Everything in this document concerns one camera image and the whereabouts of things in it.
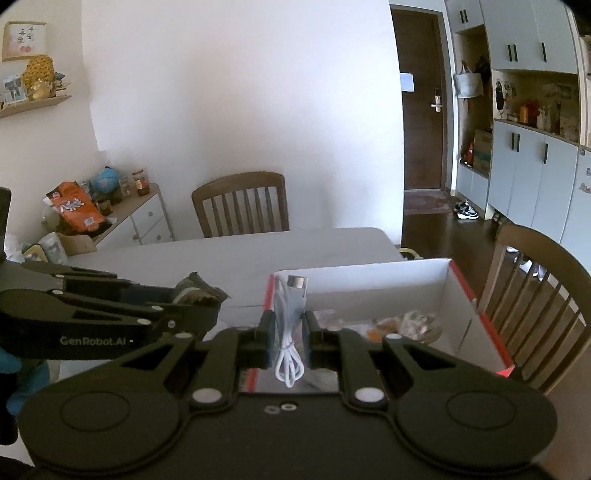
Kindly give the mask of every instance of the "blue globe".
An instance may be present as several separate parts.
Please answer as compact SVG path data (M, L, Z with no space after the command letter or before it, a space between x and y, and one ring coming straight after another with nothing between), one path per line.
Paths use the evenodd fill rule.
M95 190L101 193L111 193L119 186L119 176L114 169L105 167L105 169L92 180L92 186Z

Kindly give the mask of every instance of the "food wrapper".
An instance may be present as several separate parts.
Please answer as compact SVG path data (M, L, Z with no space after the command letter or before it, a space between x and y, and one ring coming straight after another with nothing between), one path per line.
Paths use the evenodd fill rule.
M105 221L105 217L75 181L63 181L47 194L47 198L77 233L94 232Z

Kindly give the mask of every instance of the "wooden door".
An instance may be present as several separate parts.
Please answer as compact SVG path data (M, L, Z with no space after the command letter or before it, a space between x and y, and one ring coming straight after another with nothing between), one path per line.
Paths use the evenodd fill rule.
M414 92L402 93L404 116L404 189L439 189L442 184L444 122L431 107L436 89L445 99L443 53L435 15L392 9L400 72L412 73Z

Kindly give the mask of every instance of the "round pad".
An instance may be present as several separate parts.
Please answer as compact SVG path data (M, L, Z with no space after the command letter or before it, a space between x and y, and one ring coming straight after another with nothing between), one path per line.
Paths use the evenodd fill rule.
M158 451L176 432L180 412L167 391L54 390L31 398L20 418L32 455L71 472L104 472Z
M554 437L551 403L526 385L500 384L509 391L494 391L492 384L490 391L461 393L461 387L439 387L411 390L395 412L399 433L439 465L470 473L508 472L535 461Z
M114 393L91 392L72 397L64 403L61 418L68 426L81 432L110 430L125 421L129 402Z

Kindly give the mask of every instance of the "glass jar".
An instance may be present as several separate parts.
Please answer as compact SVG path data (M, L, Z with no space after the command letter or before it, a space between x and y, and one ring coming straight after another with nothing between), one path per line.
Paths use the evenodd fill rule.
M132 173L134 178L135 189L138 191L138 196L143 197L150 193L150 180L148 174L144 169Z
M119 175L119 186L121 188L121 196L123 198L131 195L131 182L129 175Z

